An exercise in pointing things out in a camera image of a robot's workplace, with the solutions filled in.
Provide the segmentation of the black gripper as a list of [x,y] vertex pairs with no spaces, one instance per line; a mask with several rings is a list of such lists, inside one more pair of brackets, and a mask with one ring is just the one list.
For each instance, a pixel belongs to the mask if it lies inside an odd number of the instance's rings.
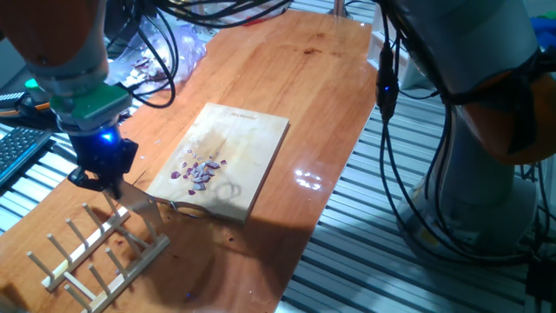
[[[107,192],[119,200],[122,197],[122,174],[129,173],[139,145],[122,140],[117,124],[69,139],[79,165],[68,175],[69,181],[83,189]],[[86,170],[98,178],[89,177]]]

